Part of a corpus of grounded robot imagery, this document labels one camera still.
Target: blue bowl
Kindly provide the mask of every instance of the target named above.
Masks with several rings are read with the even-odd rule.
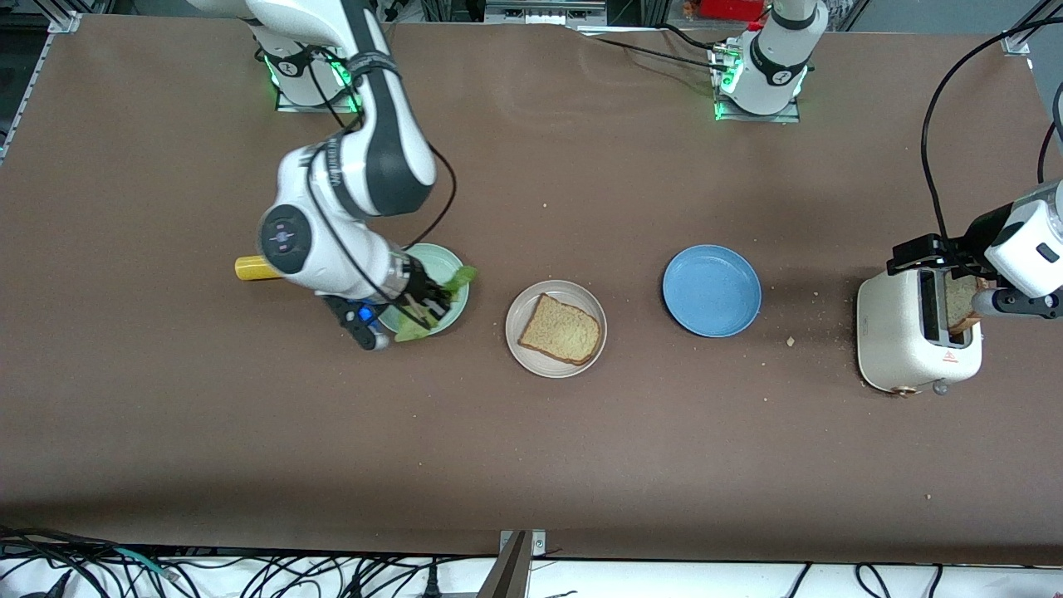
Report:
[[[701,337],[733,337],[760,311],[760,279],[744,257],[719,244],[679,252],[664,270],[664,305]]]

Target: bread slice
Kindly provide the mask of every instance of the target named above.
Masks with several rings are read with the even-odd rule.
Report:
[[[602,327],[587,312],[540,294],[517,344],[557,361],[584,365],[602,342]]]
[[[982,317],[971,307],[975,294],[988,288],[989,284],[975,276],[952,278],[945,275],[945,317],[948,319],[948,334],[957,336],[981,322]]]

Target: metal frame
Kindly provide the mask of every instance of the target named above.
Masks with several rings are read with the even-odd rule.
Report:
[[[505,547],[487,574],[487,579],[476,593],[476,598],[525,598],[532,551],[536,547],[536,533],[542,533],[543,545],[540,548],[545,548],[545,532],[532,530],[509,532]]]
[[[78,31],[83,13],[107,13],[114,0],[33,0],[40,14],[48,18],[48,33]]]
[[[1063,0],[1039,0],[1037,3],[1030,8],[1030,12],[1026,13],[1023,18],[1018,19],[1018,22],[1008,29],[1015,29],[1016,27],[1022,27],[1031,21],[1053,17],[1061,10],[1063,10]],[[1027,42],[1039,31],[1041,31],[1040,27],[1028,29],[1022,33],[1005,37],[1000,40],[1000,45],[1003,46],[1006,54],[1029,54],[1030,46]]]
[[[48,51],[52,48],[52,41],[54,40],[55,34],[52,33],[45,40],[45,47],[40,50],[37,64],[33,66],[33,74],[30,75],[30,83],[27,84],[26,91],[22,92],[22,99],[18,102],[18,110],[15,113],[15,118],[11,120],[11,130],[7,131],[7,136],[4,137],[3,144],[0,146],[0,166],[3,165],[4,157],[7,156],[7,148],[11,147],[11,142],[15,139],[15,130],[18,129],[19,121],[22,120],[22,113],[26,112],[26,104],[30,101],[30,93],[33,92],[34,85],[37,84],[40,69],[45,66],[45,58],[48,57]]]

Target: yellow cylinder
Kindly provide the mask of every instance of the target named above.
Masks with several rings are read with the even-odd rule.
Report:
[[[236,277],[240,279],[269,279],[281,274],[261,255],[244,255],[236,258]]]

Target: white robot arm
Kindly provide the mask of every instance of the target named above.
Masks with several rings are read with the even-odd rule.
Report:
[[[725,61],[732,70],[720,85],[740,108],[761,116],[781,112],[797,95],[812,49],[827,29],[822,0],[776,0],[769,15],[760,31],[728,39],[737,59]]]
[[[188,3],[204,13],[235,17],[248,23],[261,48],[273,81],[289,102],[301,106],[320,106],[347,91],[342,80],[335,76],[333,65],[313,59],[311,49],[264,25],[246,0],[188,0]]]
[[[976,218],[963,236],[929,234],[893,247],[891,274],[929,268],[995,279],[972,307],[985,317],[1054,320],[1063,297],[1063,180],[1034,187],[1016,201]]]
[[[311,64],[332,69],[332,63],[342,63],[365,113],[360,127],[344,126],[281,160],[277,197],[260,223],[261,254],[286,278],[321,295],[366,349],[388,345],[375,322],[388,306],[425,327],[429,315],[441,320],[450,310],[449,294],[418,259],[366,226],[372,217],[417,210],[436,181],[432,149],[369,3],[242,3],[253,28],[287,39]],[[322,78],[310,74],[317,87]]]

